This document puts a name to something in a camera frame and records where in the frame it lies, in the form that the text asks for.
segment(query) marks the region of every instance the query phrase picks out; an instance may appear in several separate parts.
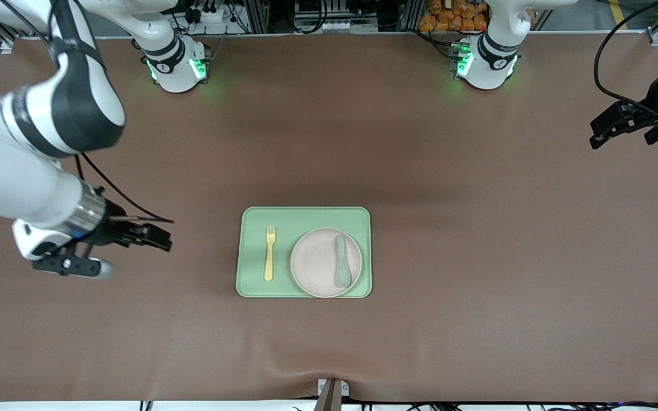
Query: brown tablecloth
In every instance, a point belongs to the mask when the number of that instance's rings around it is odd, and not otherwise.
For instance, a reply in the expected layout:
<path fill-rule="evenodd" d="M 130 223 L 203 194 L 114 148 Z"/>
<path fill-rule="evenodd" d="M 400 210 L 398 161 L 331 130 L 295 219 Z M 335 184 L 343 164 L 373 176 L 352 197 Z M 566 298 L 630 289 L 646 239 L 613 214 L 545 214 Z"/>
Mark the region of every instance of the brown tablecloth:
<path fill-rule="evenodd" d="M 128 126 L 92 158 L 177 221 L 175 245 L 104 247 L 114 278 L 60 278 L 0 218 L 0 400 L 290 398 L 340 377 L 361 400 L 658 401 L 658 144 L 588 146 L 612 102 L 602 38 L 530 36 L 489 92 L 417 37 L 227 39 L 186 94 L 101 41 Z M 52 70 L 18 42 L 0 94 Z M 601 70 L 640 98 L 658 49 L 617 36 Z M 294 205 L 370 211 L 370 296 L 238 296 L 243 210 Z"/>

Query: black cable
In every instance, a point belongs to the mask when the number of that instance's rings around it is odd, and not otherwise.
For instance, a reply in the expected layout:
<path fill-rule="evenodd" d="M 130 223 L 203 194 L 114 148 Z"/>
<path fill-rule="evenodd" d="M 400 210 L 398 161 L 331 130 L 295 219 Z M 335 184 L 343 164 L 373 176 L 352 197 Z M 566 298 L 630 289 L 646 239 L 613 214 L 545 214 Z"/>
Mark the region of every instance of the black cable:
<path fill-rule="evenodd" d="M 151 411 L 152 406 L 154 406 L 153 401 L 141 401 L 139 403 L 139 411 Z"/>
<path fill-rule="evenodd" d="M 418 35 L 418 37 L 420 37 L 421 39 L 426 40 L 426 42 L 429 42 L 429 43 L 432 43 L 432 42 L 435 41 L 437 45 L 442 45 L 442 46 L 445 46 L 445 47 L 450 47 L 450 45 L 452 44 L 451 42 L 441 42 L 439 40 L 433 40 L 433 39 L 431 39 L 431 37 L 426 36 L 425 34 L 423 34 L 422 31 L 419 31 L 419 30 L 416 30 L 416 29 L 406 29 L 405 31 L 409 31 L 410 33 L 415 33 L 415 34 Z M 478 33 L 475 33 L 475 32 L 459 31 L 459 30 L 449 30 L 449 32 L 461 33 L 461 34 L 478 34 Z"/>
<path fill-rule="evenodd" d="M 540 31 L 540 30 L 543 29 L 543 26 L 545 26 L 545 23 L 547 23 L 548 20 L 550 20 L 550 16 L 553 15 L 553 11 L 555 11 L 555 9 L 552 9 L 552 10 L 548 11 L 548 15 L 545 16 L 545 20 L 541 21 L 540 24 L 538 24 L 538 26 L 535 27 L 535 30 Z"/>
<path fill-rule="evenodd" d="M 309 31 L 303 31 L 302 29 L 299 29 L 298 27 L 295 26 L 295 24 L 291 21 L 291 18 L 290 18 L 291 11 L 290 11 L 290 8 L 288 6 L 291 5 L 292 3 L 293 3 L 292 0 L 287 0 L 287 2 L 285 2 L 285 10 L 284 11 L 286 13 L 286 23 L 288 24 L 288 26 L 295 33 L 301 33 L 301 34 L 315 33 L 316 31 L 321 29 L 322 26 L 324 26 L 324 23 L 327 22 L 327 18 L 329 17 L 329 4 L 327 3 L 327 0 L 322 0 L 322 4 L 319 6 L 319 20 L 316 22 L 316 26 L 314 26 L 314 28 L 309 30 Z M 321 8 L 322 5 L 324 7 L 324 17 L 323 18 L 322 18 L 322 8 Z"/>
<path fill-rule="evenodd" d="M 446 53 L 443 52 L 443 50 L 439 49 L 439 45 L 438 45 L 438 43 L 436 43 L 436 40 L 433 39 L 433 36 L 431 35 L 430 31 L 428 32 L 428 37 L 431 39 L 431 44 L 433 45 L 433 47 L 436 48 L 436 51 L 440 55 L 443 55 L 444 57 L 448 58 L 449 60 L 460 60 L 459 57 L 454 57 L 453 55 L 446 54 Z"/>
<path fill-rule="evenodd" d="M 235 23 L 238 24 L 238 26 L 245 31 L 245 34 L 250 34 L 250 31 L 248 30 L 248 26 L 246 26 L 245 22 L 243 22 L 243 18 L 240 17 L 240 13 L 238 13 L 238 8 L 235 7 L 235 2 L 233 0 L 227 0 L 227 8 L 230 9 L 230 14 L 235 17 Z"/>
<path fill-rule="evenodd" d="M 30 23 L 30 21 L 27 20 L 22 15 L 22 13 L 19 13 L 19 10 L 14 8 L 14 6 L 10 4 L 10 2 L 8 2 L 7 0 L 0 0 L 0 2 L 2 2 L 2 4 L 5 5 L 5 7 L 8 8 L 12 13 L 14 13 L 14 15 L 16 15 L 23 23 L 25 23 L 31 31 L 34 31 L 34 34 L 36 34 L 42 41 L 44 41 L 45 44 L 50 44 L 50 42 L 47 41 L 47 37 L 45 37 L 45 35 L 42 34 L 41 31 L 37 30 L 37 27 L 35 27 L 34 24 Z"/>
<path fill-rule="evenodd" d="M 658 111 L 651 110 L 649 107 L 645 106 L 644 104 L 641 104 L 640 102 L 637 102 L 633 99 L 629 99 L 629 97 L 621 96 L 621 94 L 617 94 L 617 93 L 614 93 L 611 90 L 608 90 L 606 87 L 601 85 L 600 78 L 598 78 L 598 65 L 600 63 L 601 53 L 603 52 L 603 49 L 606 47 L 606 44 L 608 44 L 608 41 L 611 40 L 611 37 L 613 37 L 613 35 L 622 26 L 624 26 L 624 24 L 631 21 L 632 18 L 634 18 L 634 17 L 640 15 L 641 13 L 644 13 L 645 11 L 650 10 L 651 8 L 656 7 L 656 6 L 658 6 L 658 1 L 656 1 L 654 3 L 651 3 L 648 6 L 642 7 L 639 10 L 634 11 L 634 13 L 632 13 L 628 17 L 624 18 L 624 20 L 622 20 L 619 24 L 616 24 L 616 27 L 614 27 L 613 30 L 611 30 L 611 32 L 608 33 L 608 35 L 605 37 L 605 39 L 603 39 L 603 42 L 601 43 L 600 47 L 598 47 L 598 52 L 596 53 L 596 58 L 593 61 L 593 81 L 595 81 L 596 87 L 598 87 L 598 89 L 600 91 L 602 91 L 604 94 L 606 94 L 608 96 L 611 96 L 614 99 L 618 99 L 618 100 L 621 100 L 621 101 L 625 101 L 625 102 L 627 102 L 631 105 L 635 105 L 636 107 L 639 107 L 642 110 L 650 112 L 650 114 L 653 114 L 655 117 L 658 117 Z"/>
<path fill-rule="evenodd" d="M 117 185 L 113 184 L 113 182 L 110 179 L 108 179 L 108 177 L 105 174 L 103 174 L 102 171 L 100 171 L 100 169 L 96 166 L 96 164 L 94 164 L 91 161 L 91 159 L 88 157 L 87 154 L 81 153 L 81 155 L 83 156 L 85 161 L 93 168 L 93 170 L 95 172 L 97 172 L 98 175 L 100 175 L 101 179 L 103 179 L 108 185 L 110 185 L 110 187 L 112 187 L 115 190 L 115 192 L 118 193 L 118 195 L 123 197 L 123 199 L 128 201 L 128 203 L 130 203 L 132 206 L 136 207 L 139 211 L 141 211 L 143 213 L 146 213 L 146 214 L 152 216 L 155 219 L 158 219 L 161 222 L 167 222 L 167 223 L 173 223 L 174 222 L 174 220 L 165 219 L 162 216 L 159 216 L 158 214 L 152 213 L 151 211 L 147 210 L 146 208 L 143 208 L 141 205 L 138 205 L 138 203 L 136 203 L 135 201 L 131 200 L 129 198 L 129 196 L 126 195 L 126 193 L 122 192 L 121 189 L 119 189 L 117 187 Z"/>
<path fill-rule="evenodd" d="M 75 166 L 78 167 L 78 179 L 83 181 L 86 180 L 85 175 L 83 174 L 83 165 L 81 164 L 81 156 L 75 156 Z"/>
<path fill-rule="evenodd" d="M 155 219 L 153 217 L 141 217 L 141 216 L 112 216 L 111 221 L 155 221 L 163 222 L 162 219 Z"/>
<path fill-rule="evenodd" d="M 180 34 L 184 34 L 184 28 L 177 21 L 177 16 L 174 15 L 174 11 L 172 11 L 172 19 L 174 20 L 174 24 L 177 26 L 177 31 L 179 31 Z"/>
<path fill-rule="evenodd" d="M 381 27 L 392 27 L 392 26 L 397 26 L 397 25 L 398 25 L 398 22 L 395 21 L 395 23 L 388 23 L 388 24 L 382 24 L 382 25 L 380 25 L 380 24 L 375 24 L 375 27 L 377 27 L 377 28 L 381 28 Z"/>

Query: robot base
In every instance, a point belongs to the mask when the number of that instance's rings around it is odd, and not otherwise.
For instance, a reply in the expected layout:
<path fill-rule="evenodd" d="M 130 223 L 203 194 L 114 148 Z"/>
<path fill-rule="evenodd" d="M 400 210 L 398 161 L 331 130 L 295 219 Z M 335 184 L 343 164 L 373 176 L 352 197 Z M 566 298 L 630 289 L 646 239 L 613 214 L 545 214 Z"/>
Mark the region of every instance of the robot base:
<path fill-rule="evenodd" d="M 494 70 L 479 57 L 480 40 L 481 36 L 467 37 L 452 48 L 452 55 L 458 55 L 460 59 L 451 62 L 451 70 L 455 78 L 464 79 L 475 88 L 493 90 L 499 88 L 512 75 L 517 57 L 501 70 Z"/>
<path fill-rule="evenodd" d="M 180 36 L 186 48 L 185 57 L 177 63 L 171 73 L 159 72 L 151 67 L 151 77 L 154 84 L 159 84 L 170 93 L 190 91 L 200 83 L 207 83 L 210 70 L 211 50 L 189 36 Z"/>

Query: green led light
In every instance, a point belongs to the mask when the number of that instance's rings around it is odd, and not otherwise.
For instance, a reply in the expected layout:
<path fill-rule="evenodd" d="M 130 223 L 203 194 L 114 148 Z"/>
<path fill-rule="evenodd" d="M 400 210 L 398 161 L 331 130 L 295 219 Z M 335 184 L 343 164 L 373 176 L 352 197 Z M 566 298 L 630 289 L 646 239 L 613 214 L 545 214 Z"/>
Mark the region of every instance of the green led light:
<path fill-rule="evenodd" d="M 468 68 L 471 67 L 471 63 L 473 62 L 474 55 L 471 52 L 467 52 L 467 56 L 459 62 L 459 75 L 467 75 Z"/>
<path fill-rule="evenodd" d="M 146 65 L 149 66 L 149 71 L 151 72 L 151 78 L 153 78 L 154 81 L 157 81 L 157 74 L 154 73 L 154 68 L 151 67 L 151 62 L 149 62 L 149 60 L 146 60 Z"/>
<path fill-rule="evenodd" d="M 514 64 L 517 62 L 517 57 L 514 57 L 514 60 L 512 60 L 512 63 L 509 65 L 509 71 L 507 72 L 507 77 L 512 75 L 514 73 Z"/>
<path fill-rule="evenodd" d="M 192 60 L 190 58 L 190 65 L 192 67 L 192 70 L 194 71 L 194 75 L 196 75 L 197 78 L 204 78 L 204 63 L 201 62 L 200 60 Z"/>

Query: yellow fork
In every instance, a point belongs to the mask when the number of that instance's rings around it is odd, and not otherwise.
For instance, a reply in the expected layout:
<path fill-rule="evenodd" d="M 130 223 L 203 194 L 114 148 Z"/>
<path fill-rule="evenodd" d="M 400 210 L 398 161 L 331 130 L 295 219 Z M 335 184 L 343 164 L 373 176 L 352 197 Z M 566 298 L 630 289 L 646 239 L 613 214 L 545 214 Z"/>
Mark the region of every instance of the yellow fork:
<path fill-rule="evenodd" d="M 265 281 L 272 281 L 274 279 L 274 242 L 276 242 L 276 227 L 269 225 L 266 234 L 266 244 L 268 244 L 266 272 L 263 274 Z"/>

